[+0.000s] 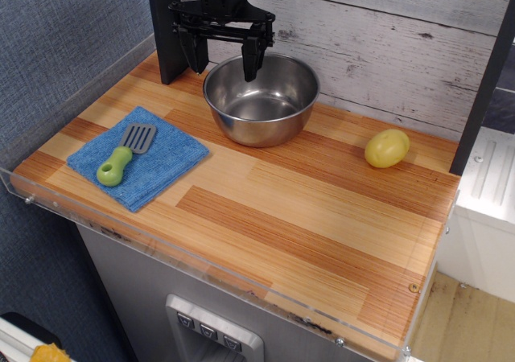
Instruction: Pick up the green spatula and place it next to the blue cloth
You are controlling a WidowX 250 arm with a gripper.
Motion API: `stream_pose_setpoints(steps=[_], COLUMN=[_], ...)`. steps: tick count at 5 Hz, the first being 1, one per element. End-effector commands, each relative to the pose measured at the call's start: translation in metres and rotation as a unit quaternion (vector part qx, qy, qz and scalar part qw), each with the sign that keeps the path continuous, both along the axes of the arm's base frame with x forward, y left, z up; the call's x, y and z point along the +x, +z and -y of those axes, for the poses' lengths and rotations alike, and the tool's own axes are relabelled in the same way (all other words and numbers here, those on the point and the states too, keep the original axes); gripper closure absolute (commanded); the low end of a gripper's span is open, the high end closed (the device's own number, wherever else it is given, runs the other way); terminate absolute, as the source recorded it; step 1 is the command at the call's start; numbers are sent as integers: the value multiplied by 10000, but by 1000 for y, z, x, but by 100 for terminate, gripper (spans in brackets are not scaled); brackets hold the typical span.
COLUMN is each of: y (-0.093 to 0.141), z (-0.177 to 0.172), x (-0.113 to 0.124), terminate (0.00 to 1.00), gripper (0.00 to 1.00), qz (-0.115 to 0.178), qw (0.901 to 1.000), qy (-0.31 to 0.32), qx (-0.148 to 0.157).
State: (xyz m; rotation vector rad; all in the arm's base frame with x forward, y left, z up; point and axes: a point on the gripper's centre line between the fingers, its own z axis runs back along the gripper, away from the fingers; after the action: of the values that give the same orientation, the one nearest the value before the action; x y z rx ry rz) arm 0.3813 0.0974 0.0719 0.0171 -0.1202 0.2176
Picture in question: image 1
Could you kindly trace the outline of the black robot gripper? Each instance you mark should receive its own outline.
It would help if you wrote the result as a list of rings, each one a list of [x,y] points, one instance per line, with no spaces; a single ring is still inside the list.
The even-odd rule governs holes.
[[[246,82],[256,79],[265,50],[274,41],[275,15],[248,0],[192,0],[173,2],[172,30],[192,71],[201,74],[208,65],[208,41],[242,43]]]

